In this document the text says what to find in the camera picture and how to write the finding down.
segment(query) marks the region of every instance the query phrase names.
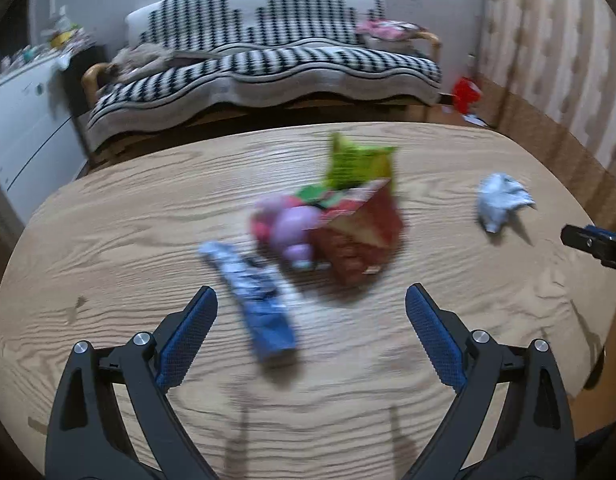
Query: white dresser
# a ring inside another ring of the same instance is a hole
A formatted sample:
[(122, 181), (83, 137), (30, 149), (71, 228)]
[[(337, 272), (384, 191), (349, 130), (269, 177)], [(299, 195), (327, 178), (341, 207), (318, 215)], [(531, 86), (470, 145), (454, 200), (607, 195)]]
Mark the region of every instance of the white dresser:
[(24, 224), (86, 163), (55, 59), (0, 80), (0, 186)]

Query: crumpled white paper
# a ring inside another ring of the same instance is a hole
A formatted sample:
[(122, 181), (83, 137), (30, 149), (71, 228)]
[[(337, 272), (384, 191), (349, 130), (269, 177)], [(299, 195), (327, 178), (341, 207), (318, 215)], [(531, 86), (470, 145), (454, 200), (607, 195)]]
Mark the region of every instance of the crumpled white paper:
[(534, 204), (530, 193), (505, 173), (491, 174), (483, 179), (478, 187), (476, 210), (489, 233), (501, 231), (510, 211)]

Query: metal bolt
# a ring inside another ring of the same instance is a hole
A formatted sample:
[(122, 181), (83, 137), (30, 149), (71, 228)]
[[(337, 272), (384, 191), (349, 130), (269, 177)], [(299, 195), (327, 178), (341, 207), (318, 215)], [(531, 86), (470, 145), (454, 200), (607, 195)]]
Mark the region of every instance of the metal bolt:
[(150, 340), (150, 334), (147, 332), (139, 332), (133, 337), (133, 343), (137, 346), (144, 346)]
[(475, 330), (472, 333), (472, 338), (477, 343), (487, 343), (488, 341), (490, 341), (490, 335), (485, 330)]
[(547, 341), (543, 341), (543, 339), (537, 339), (534, 342), (534, 348), (536, 348), (539, 352), (547, 352), (550, 345), (548, 345)]
[(88, 349), (88, 342), (79, 341), (78, 343), (74, 344), (72, 349), (74, 350), (75, 354), (83, 354), (83, 352), (85, 352)]

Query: sofa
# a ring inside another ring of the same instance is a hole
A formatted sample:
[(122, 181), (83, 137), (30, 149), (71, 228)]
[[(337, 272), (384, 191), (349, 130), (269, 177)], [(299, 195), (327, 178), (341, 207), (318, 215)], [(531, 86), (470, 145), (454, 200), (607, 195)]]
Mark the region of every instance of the sofa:
[(311, 94), (380, 101), (410, 96), (426, 105), (439, 98), (440, 42), (428, 31), (432, 56), (365, 47), (355, 27), (385, 17), (384, 0), (162, 0), (126, 17), (130, 47), (157, 43), (219, 54), (126, 85), (96, 99), (97, 76), (84, 76), (94, 104), (87, 142), (96, 150), (122, 132), (157, 132), (217, 104), (271, 107)]

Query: tabletop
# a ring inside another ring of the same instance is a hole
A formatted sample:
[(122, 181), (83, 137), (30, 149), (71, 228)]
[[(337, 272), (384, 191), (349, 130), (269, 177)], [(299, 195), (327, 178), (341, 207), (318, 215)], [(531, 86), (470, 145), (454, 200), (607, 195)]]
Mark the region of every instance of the tabletop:
[[(281, 297), (299, 352), (294, 366), (270, 373), (197, 246), (217, 239), (252, 250), (253, 204), (265, 193), (318, 182), (334, 131), (398, 146), (403, 241), (359, 290), (316, 272), (284, 273)], [(478, 183), (493, 171), (518, 179), (537, 203), (495, 238), (475, 213)], [(414, 282), (470, 330), (487, 330), (500, 343), (547, 339), (568, 394), (582, 388), (614, 316), (616, 271), (563, 247), (566, 223), (590, 221), (561, 183), (511, 140), (473, 128), (281, 128), (112, 166), (51, 196), (8, 263), (0, 288), (0, 419), (43, 471), (46, 425), (73, 343), (123, 344), (209, 285), (219, 314), (168, 399), (219, 476), (400, 478), (454, 398), (406, 318), (404, 296)], [(125, 387), (115, 390), (139, 457), (154, 464)], [(504, 394), (500, 386), (469, 461), (485, 451)]]

